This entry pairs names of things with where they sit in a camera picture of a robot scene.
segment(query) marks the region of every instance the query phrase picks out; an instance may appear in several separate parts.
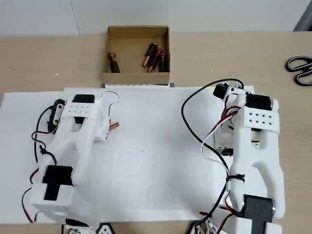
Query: black wire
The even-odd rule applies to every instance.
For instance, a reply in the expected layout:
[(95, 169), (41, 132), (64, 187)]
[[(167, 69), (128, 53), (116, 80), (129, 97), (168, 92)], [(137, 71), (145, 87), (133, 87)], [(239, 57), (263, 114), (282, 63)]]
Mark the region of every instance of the black wire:
[[(196, 92), (192, 93), (182, 104), (182, 107), (181, 107), (181, 115), (182, 115), (182, 119), (186, 125), (186, 127), (188, 128), (188, 130), (192, 133), (192, 135), (200, 142), (200, 143), (203, 143), (202, 139), (200, 139), (196, 133), (191, 129), (189, 123), (187, 122), (186, 118), (185, 118), (185, 115), (184, 115), (184, 107), (186, 105), (186, 103), (192, 98), (194, 97), (196, 94), (198, 94), (200, 91), (206, 89), (207, 87), (213, 85), (213, 84), (216, 84), (216, 83), (220, 83), (220, 82), (224, 82), (224, 81), (236, 81), (236, 82), (239, 82), (241, 84), (241, 88), (243, 89), (244, 88), (244, 83), (238, 79), (232, 79), (232, 78), (229, 78), (229, 79), (219, 79), (219, 80), (216, 80), (216, 81), (213, 81), (209, 84), (206, 84), (205, 86), (201, 87), (200, 89), (198, 89)], [(211, 147), (210, 145), (204, 143), (204, 146), (206, 146), (208, 149), (210, 149), (212, 152), (214, 152), (218, 158), (221, 160), (221, 162), (223, 163), (223, 165), (228, 169), (228, 165), (226, 164), (226, 162), (224, 161), (223, 157), (221, 156), (221, 154), (215, 150), (213, 147)]]
[(33, 184), (33, 177), (34, 175), (39, 171), (39, 168), (35, 169), (34, 172), (31, 173), (30, 177), (29, 177), (29, 181), (31, 184)]
[[(188, 130), (191, 132), (191, 134), (200, 142), (200, 143), (203, 143), (202, 139), (200, 139), (196, 133), (191, 129), (189, 123), (187, 122), (186, 118), (185, 118), (185, 115), (184, 115), (184, 107), (186, 105), (186, 103), (192, 98), (194, 97), (196, 94), (198, 94), (200, 91), (206, 89), (207, 87), (211, 86), (211, 85), (214, 85), (216, 83), (220, 83), (220, 82), (225, 82), (225, 81), (236, 81), (236, 82), (239, 82), (241, 84), (241, 88), (243, 89), (244, 88), (244, 83), (241, 81), (241, 80), (238, 80), (238, 79), (234, 79), (234, 78), (229, 78), (229, 79), (219, 79), (219, 80), (216, 80), (216, 81), (213, 81), (203, 87), (201, 87), (200, 89), (198, 89), (196, 92), (192, 93), (182, 104), (182, 107), (181, 107), (181, 115), (182, 115), (182, 118), (183, 118), (183, 121), (186, 125), (186, 127), (188, 128)], [(211, 147), (210, 145), (204, 143), (204, 146), (206, 146), (208, 149), (210, 149), (212, 152), (214, 152), (218, 158), (221, 160), (222, 164), (228, 169), (228, 165), (227, 163), (225, 162), (225, 160), (223, 159), (223, 157), (221, 156), (221, 154), (215, 150), (213, 147)], [(195, 233), (197, 233), (197, 226), (204, 223), (208, 218), (210, 218), (213, 214), (213, 212), (216, 210), (216, 208), (218, 207), (224, 193), (225, 193), (225, 190), (226, 190), (226, 183), (216, 201), (216, 203), (214, 204), (214, 206), (212, 207), (212, 209), (209, 211), (209, 213), (201, 220), (199, 221), (197, 224), (194, 225), (194, 229), (195, 229)]]
[(57, 162), (57, 159), (55, 158), (55, 156), (54, 156), (53, 153), (47, 151), (47, 150), (46, 150), (45, 148), (43, 148), (42, 146), (39, 146), (39, 148), (40, 148), (40, 152), (41, 152), (43, 155), (49, 155), (49, 156), (51, 156), (51, 158), (52, 158), (53, 161), (54, 161), (54, 164), (57, 165), (58, 162)]
[(33, 221), (31, 220), (31, 218), (30, 218), (30, 216), (29, 216), (29, 213), (27, 212), (27, 210), (26, 210), (26, 208), (25, 208), (25, 206), (24, 206), (24, 197), (25, 197), (26, 193), (27, 193), (29, 190), (31, 190), (31, 188), (27, 189), (27, 190), (23, 193), (23, 196), (21, 196), (21, 206), (22, 206), (22, 208), (23, 208), (24, 214), (25, 214), (25, 216), (27, 217), (28, 221), (29, 221), (30, 223), (33, 223)]
[[(51, 110), (55, 108), (55, 106), (49, 106), (48, 108), (46, 108), (39, 116), (38, 118), (38, 121), (37, 121), (37, 125), (36, 125), (36, 131), (39, 130), (39, 124), (40, 124), (40, 121), (42, 119), (42, 116), (48, 111), (48, 110)], [(35, 160), (36, 160), (36, 163), (38, 163), (38, 156), (37, 156), (37, 134), (35, 134), (35, 142), (34, 142), (34, 154), (35, 154)]]

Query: bracket with holes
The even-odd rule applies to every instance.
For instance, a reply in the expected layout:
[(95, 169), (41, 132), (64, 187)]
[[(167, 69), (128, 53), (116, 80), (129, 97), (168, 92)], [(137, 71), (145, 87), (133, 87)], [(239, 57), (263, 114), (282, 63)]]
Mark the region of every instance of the bracket with holes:
[(244, 107), (244, 126), (279, 133), (279, 114), (275, 111)]

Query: white wall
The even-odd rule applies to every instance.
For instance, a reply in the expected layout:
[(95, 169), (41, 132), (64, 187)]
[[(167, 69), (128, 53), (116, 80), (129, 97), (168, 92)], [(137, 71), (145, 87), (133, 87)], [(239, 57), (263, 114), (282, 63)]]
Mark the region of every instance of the white wall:
[(167, 24), (172, 31), (292, 31), (310, 0), (72, 0), (82, 33), (108, 25)]
[(310, 0), (0, 0), (0, 35), (100, 33), (105, 32), (108, 25), (119, 24), (165, 24), (170, 26), (171, 31), (178, 32), (292, 31), (309, 2)]
[(68, 0), (0, 0), (0, 36), (79, 35)]

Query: white wire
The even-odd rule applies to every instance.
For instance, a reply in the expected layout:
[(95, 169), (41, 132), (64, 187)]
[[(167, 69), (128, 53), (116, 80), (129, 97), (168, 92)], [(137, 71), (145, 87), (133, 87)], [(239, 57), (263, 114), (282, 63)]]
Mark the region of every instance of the white wire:
[(113, 102), (109, 105), (109, 108), (108, 108), (108, 117), (110, 117), (110, 114), (111, 114), (111, 107), (112, 107), (113, 104), (119, 103), (120, 96), (119, 96), (118, 93), (116, 93), (116, 92), (114, 92), (114, 91), (110, 91), (110, 90), (106, 91), (105, 93), (113, 93), (113, 94), (116, 94), (117, 97), (118, 97), (118, 100), (117, 100), (117, 101), (113, 101)]
[(212, 130), (207, 134), (206, 138), (203, 140), (203, 142), (201, 143), (201, 147), (200, 147), (200, 151), (201, 151), (201, 154), (203, 155), (203, 157), (207, 160), (210, 160), (212, 162), (216, 162), (216, 163), (219, 163), (224, 169), (225, 171), (227, 172), (227, 174), (229, 175), (230, 174), (230, 171), (228, 168), (226, 168), (226, 166), (223, 165), (223, 163), (221, 161), (218, 161), (218, 160), (215, 160), (213, 158), (210, 158), (210, 157), (207, 157), (203, 151), (203, 147), (204, 147), (204, 144), (205, 142), (207, 141), (207, 139), (211, 136), (212, 133), (214, 133), (221, 125), (222, 123), (224, 123), (225, 121), (227, 121), (228, 119), (230, 119), (233, 115), (229, 115), (227, 117), (225, 117), (222, 121), (220, 121), (214, 128), (212, 128)]

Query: cable tie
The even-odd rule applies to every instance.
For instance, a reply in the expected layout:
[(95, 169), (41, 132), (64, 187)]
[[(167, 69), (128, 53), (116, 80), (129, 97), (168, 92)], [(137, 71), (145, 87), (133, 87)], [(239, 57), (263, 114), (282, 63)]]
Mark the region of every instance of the cable tie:
[(228, 175), (226, 177), (226, 182), (229, 182), (230, 179), (238, 179), (245, 183), (245, 174), (237, 174), (237, 175)]

